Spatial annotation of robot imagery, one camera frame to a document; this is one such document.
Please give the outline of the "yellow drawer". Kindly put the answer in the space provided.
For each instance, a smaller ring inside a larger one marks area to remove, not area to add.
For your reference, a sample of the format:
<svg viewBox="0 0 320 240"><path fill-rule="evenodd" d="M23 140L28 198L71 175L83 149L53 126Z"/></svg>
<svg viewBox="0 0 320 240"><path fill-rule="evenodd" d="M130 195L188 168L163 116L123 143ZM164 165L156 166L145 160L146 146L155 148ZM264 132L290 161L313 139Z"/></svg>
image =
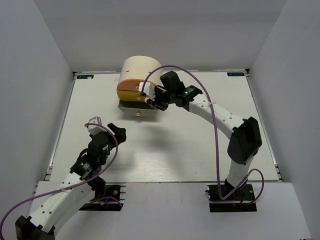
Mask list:
<svg viewBox="0 0 320 240"><path fill-rule="evenodd" d="M120 101L127 102L144 102L145 96L141 96L138 91L117 90L117 96Z"/></svg>

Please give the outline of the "orange drawer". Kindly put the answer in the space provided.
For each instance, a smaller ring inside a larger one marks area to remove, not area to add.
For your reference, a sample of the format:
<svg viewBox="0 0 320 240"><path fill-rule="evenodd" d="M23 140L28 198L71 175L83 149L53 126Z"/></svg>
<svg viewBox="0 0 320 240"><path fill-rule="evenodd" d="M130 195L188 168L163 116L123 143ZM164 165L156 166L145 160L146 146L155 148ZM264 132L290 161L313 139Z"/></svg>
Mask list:
<svg viewBox="0 0 320 240"><path fill-rule="evenodd" d="M138 91L140 83L143 82L143 79L139 78L128 78L128 79L120 79L118 81L116 89L118 91Z"/></svg>

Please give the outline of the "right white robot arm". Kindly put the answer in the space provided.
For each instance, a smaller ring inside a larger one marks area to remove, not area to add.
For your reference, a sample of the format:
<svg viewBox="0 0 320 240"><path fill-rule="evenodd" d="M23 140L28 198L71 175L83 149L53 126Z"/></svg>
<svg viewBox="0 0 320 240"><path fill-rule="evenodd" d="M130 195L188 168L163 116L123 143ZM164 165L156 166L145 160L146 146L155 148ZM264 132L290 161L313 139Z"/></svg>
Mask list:
<svg viewBox="0 0 320 240"><path fill-rule="evenodd" d="M139 84L138 91L147 97L145 102L150 107L165 111L174 104L211 123L215 132L221 131L228 138L227 154L231 164L224 182L225 192L229 198L238 199L244 193L243 185L249 177L251 162L262 145L258 121L254 117L234 115L214 103L203 92L203 87L185 86L174 71L163 74L159 79L161 85L148 81Z"/></svg>

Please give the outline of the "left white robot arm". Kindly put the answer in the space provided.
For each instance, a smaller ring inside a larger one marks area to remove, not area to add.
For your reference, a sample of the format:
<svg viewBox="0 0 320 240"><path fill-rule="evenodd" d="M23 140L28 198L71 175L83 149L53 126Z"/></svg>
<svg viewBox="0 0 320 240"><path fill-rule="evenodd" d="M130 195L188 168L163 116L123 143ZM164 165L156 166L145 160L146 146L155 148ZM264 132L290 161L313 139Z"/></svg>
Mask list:
<svg viewBox="0 0 320 240"><path fill-rule="evenodd" d="M50 193L29 216L15 222L19 240L53 240L64 224L85 204L105 196L106 181L100 175L111 165L107 161L112 150L127 139L126 129L113 123L95 122L85 125L91 138L58 189Z"/></svg>

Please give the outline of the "cream round drawer organizer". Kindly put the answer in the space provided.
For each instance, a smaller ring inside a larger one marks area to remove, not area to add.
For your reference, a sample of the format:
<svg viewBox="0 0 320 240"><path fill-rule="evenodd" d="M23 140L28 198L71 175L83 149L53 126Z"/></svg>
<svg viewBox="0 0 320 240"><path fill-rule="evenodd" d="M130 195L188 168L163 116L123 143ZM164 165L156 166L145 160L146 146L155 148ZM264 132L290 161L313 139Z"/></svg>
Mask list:
<svg viewBox="0 0 320 240"><path fill-rule="evenodd" d="M160 66L161 64L152 57L131 56L124 61L119 80L142 79L144 82L147 76Z"/></svg>

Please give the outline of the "left blue label sticker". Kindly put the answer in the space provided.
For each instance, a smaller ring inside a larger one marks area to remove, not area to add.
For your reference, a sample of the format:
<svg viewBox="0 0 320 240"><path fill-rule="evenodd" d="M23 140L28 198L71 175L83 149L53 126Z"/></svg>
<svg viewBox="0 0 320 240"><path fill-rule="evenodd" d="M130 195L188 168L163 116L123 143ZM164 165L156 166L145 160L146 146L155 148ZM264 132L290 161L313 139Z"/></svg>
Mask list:
<svg viewBox="0 0 320 240"><path fill-rule="evenodd" d="M85 75L77 75L76 79L86 80L86 79L93 79L93 74L85 74Z"/></svg>

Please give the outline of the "blue label sticker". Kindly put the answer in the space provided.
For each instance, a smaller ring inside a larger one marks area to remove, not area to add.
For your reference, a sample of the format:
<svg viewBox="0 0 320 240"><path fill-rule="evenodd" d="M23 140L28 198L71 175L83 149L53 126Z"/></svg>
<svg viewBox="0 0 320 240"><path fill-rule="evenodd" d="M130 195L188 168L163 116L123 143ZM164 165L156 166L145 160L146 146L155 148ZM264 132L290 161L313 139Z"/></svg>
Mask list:
<svg viewBox="0 0 320 240"><path fill-rule="evenodd" d="M85 74L85 75L77 75L76 79L86 80L86 79L93 79L93 74Z"/></svg>
<svg viewBox="0 0 320 240"><path fill-rule="evenodd" d="M227 72L228 77L244 77L244 72Z"/></svg>

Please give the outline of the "right blue label sticker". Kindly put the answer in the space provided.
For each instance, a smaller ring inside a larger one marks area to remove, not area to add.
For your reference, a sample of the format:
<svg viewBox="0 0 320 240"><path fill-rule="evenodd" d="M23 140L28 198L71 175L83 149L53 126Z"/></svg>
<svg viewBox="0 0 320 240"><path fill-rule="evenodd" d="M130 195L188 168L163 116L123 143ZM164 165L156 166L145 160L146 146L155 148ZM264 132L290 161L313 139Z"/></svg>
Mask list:
<svg viewBox="0 0 320 240"><path fill-rule="evenodd" d="M227 72L228 77L244 77L244 72Z"/></svg>

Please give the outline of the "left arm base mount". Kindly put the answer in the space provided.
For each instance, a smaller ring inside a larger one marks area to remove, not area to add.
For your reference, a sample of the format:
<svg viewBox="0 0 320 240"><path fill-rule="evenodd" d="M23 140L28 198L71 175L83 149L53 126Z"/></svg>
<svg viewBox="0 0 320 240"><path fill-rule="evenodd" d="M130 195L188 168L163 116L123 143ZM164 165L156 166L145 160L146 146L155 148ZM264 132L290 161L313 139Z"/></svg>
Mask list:
<svg viewBox="0 0 320 240"><path fill-rule="evenodd" d="M104 195L83 205L80 211L120 212L125 203L126 183L107 183Z"/></svg>

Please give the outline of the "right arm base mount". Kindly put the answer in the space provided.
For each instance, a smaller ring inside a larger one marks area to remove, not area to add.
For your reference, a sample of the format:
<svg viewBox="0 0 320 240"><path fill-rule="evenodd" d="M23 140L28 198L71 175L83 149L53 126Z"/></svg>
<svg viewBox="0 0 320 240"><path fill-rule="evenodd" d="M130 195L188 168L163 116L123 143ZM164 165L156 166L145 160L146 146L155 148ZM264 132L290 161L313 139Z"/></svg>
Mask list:
<svg viewBox="0 0 320 240"><path fill-rule="evenodd" d="M209 210L211 213L249 213L257 212L255 193L251 184L246 184L237 193L221 200L218 194L218 185L211 184L205 190L208 196Z"/></svg>

